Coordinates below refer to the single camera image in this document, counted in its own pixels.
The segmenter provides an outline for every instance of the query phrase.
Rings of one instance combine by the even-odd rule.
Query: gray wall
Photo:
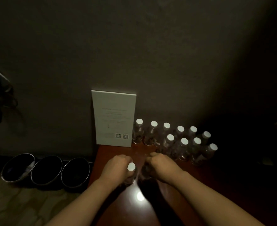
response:
[[[174,126],[275,108],[277,81],[253,75],[267,67],[242,62],[254,62],[255,37],[276,5],[0,0],[0,72],[19,101],[18,111],[4,109],[0,154],[93,155],[92,89],[136,93],[136,118]]]

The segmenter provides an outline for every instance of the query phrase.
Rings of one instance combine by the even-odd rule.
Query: clear plastic bottle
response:
[[[154,145],[156,147],[159,147],[163,143],[163,139],[170,131],[171,125],[169,123],[164,123],[161,130],[157,132],[157,134],[154,137]]]
[[[214,156],[214,153],[218,150],[216,144],[211,143],[210,145],[206,146],[202,151],[201,154],[198,156],[192,156],[191,162],[194,166],[201,166],[204,164],[205,161],[209,160]]]
[[[195,137],[189,141],[187,151],[182,152],[182,155],[179,158],[182,161],[187,161],[191,156],[200,154],[200,144],[201,140],[198,137]]]
[[[127,178],[127,179],[124,181],[124,183],[125,183],[126,185],[131,185],[131,184],[134,182],[135,178],[136,178],[137,169],[136,169],[135,164],[132,163],[132,162],[128,164],[127,169],[128,169],[128,171],[134,171],[133,175],[132,175],[131,177]]]
[[[187,145],[188,145],[189,141],[186,138],[182,138],[181,140],[178,140],[171,148],[170,153],[168,153],[167,155],[173,159],[173,160],[177,160],[182,154],[183,152],[187,151]]]
[[[189,128],[188,140],[194,139],[196,137],[196,132],[197,132],[197,128],[195,126],[191,126]]]
[[[211,133],[205,131],[202,134],[199,134],[197,137],[201,139],[200,145],[205,146],[208,142],[208,139],[211,137]]]
[[[148,163],[145,163],[141,168],[141,171],[138,175],[138,179],[140,181],[143,181],[145,179],[150,179],[151,178],[150,171],[151,171],[151,166]]]
[[[174,142],[182,138],[184,131],[185,129],[182,126],[178,126],[177,129],[173,131]]]
[[[143,120],[137,119],[132,131],[132,142],[139,144],[144,136]]]
[[[164,138],[162,145],[159,147],[159,153],[166,155],[168,152],[170,152],[173,143],[174,136],[172,134],[168,134]]]
[[[151,146],[153,144],[153,139],[154,136],[156,135],[157,132],[157,122],[152,121],[151,125],[148,127],[146,133],[145,133],[145,138],[144,138],[144,144],[147,146]]]

